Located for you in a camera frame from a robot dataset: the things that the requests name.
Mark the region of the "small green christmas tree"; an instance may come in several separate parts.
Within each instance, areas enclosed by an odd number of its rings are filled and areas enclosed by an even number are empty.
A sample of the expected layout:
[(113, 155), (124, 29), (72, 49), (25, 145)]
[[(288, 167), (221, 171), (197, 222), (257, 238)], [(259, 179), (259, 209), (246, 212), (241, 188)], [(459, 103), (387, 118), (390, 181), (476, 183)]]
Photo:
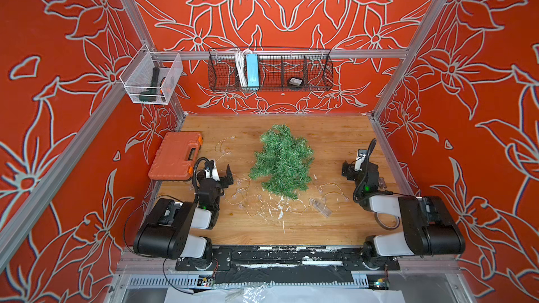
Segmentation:
[(249, 177), (263, 178), (262, 187), (269, 193), (296, 200), (308, 189), (314, 152), (304, 137), (296, 137), (286, 124), (275, 124), (260, 137), (261, 151)]

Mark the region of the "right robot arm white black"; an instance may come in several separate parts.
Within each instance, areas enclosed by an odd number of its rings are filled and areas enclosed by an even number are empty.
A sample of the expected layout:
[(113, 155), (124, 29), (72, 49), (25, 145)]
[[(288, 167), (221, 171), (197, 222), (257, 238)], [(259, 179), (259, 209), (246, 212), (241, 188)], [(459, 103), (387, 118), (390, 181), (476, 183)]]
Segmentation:
[(342, 176), (355, 183), (353, 201), (375, 215), (391, 215), (400, 232), (388, 227), (389, 234), (366, 238), (362, 262), (379, 269), (393, 258), (434, 255), (459, 255), (465, 251), (465, 239), (445, 203), (438, 196), (417, 197), (382, 190), (378, 165), (370, 162), (376, 148), (374, 138), (356, 159), (342, 164)]

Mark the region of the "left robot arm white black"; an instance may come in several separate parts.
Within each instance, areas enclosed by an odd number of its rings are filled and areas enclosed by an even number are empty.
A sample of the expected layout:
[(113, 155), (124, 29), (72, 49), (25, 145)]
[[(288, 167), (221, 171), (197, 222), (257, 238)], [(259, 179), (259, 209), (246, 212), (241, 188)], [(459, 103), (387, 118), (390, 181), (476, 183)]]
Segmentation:
[(190, 233), (192, 229), (212, 230), (218, 221), (220, 199), (234, 184), (230, 167), (220, 175), (214, 160), (197, 160), (192, 177), (195, 191), (193, 201), (159, 199), (138, 230), (133, 252), (152, 258), (176, 260), (181, 258), (212, 259), (210, 238)]

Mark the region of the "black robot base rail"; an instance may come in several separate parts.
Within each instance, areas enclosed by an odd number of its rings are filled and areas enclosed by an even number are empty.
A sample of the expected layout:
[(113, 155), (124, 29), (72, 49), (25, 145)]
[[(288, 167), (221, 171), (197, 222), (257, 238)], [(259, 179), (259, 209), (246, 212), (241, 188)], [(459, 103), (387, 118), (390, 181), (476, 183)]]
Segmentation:
[(335, 266), (349, 271), (376, 271), (366, 266), (361, 246), (334, 245), (216, 245), (211, 263), (205, 259), (177, 260), (177, 271), (230, 271), (235, 267)]

